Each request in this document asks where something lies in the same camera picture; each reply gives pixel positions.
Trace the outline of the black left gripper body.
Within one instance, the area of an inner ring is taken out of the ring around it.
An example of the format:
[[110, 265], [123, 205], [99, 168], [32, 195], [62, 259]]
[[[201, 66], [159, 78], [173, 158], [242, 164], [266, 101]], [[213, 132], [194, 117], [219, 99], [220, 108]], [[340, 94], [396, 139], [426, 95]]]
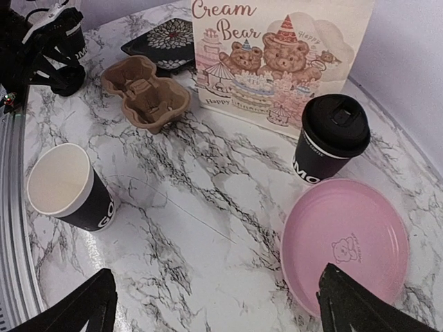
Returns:
[[48, 78], [37, 74], [47, 40], [42, 30], [25, 43], [12, 31], [1, 31], [1, 84], [6, 90], [1, 100], [24, 100], [29, 85], [48, 85]]

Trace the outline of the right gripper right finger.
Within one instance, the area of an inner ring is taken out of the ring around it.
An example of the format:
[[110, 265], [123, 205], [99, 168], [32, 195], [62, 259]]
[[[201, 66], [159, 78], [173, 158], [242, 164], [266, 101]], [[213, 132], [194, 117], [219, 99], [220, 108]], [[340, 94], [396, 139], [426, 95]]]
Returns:
[[425, 331], [434, 329], [379, 299], [338, 266], [328, 263], [316, 293], [324, 331]]

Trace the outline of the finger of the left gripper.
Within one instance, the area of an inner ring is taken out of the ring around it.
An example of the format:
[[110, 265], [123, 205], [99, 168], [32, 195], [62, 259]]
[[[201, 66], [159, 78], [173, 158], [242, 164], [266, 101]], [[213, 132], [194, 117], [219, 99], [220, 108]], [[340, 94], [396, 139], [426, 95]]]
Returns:
[[57, 48], [45, 48], [42, 54], [47, 58], [72, 68], [82, 68], [81, 63], [74, 53], [62, 53]]
[[54, 94], [60, 96], [71, 96], [76, 93], [84, 83], [86, 76], [83, 66], [65, 66], [56, 70], [62, 81], [58, 82], [54, 77], [44, 77], [39, 74], [30, 81], [29, 85], [49, 86]]

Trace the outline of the brown cardboard cup carrier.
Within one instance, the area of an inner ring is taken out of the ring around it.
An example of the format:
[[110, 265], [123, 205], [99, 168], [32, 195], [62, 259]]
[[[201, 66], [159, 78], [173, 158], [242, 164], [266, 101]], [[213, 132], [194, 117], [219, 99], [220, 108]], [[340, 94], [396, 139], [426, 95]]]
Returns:
[[122, 98], [122, 112], [132, 125], [158, 134], [191, 106], [191, 94], [178, 82], [156, 75], [156, 65], [142, 55], [130, 56], [107, 68], [104, 89]]

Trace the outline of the black cup lid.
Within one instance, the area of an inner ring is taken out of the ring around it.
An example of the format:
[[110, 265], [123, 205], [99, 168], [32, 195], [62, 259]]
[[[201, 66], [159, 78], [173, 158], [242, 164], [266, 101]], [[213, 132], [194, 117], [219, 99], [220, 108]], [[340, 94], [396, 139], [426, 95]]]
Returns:
[[327, 94], [308, 101], [302, 128], [323, 151], [342, 158], [361, 155], [370, 143], [368, 117], [354, 98]]

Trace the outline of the black paper coffee cup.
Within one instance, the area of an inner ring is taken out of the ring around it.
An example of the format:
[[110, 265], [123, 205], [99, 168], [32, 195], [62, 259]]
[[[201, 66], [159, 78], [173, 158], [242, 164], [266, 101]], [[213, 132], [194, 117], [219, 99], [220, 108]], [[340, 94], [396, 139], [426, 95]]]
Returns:
[[296, 175], [309, 184], [317, 184], [333, 177], [350, 158], [338, 157], [320, 148], [304, 130], [301, 131], [293, 155]]

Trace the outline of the white printed paper bag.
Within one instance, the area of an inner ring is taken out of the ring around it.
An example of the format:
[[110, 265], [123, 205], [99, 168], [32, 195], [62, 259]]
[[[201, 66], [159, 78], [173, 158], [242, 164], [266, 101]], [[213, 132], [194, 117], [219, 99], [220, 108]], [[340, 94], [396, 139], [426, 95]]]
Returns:
[[339, 93], [373, 1], [190, 3], [200, 104], [296, 136], [312, 98]]

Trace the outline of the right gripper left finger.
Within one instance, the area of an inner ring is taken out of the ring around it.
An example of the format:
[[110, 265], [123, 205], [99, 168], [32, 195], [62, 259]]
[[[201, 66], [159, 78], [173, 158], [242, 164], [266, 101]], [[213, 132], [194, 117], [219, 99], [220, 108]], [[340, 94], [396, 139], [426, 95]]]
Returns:
[[113, 331], [118, 294], [108, 268], [78, 286], [56, 305], [13, 331]]

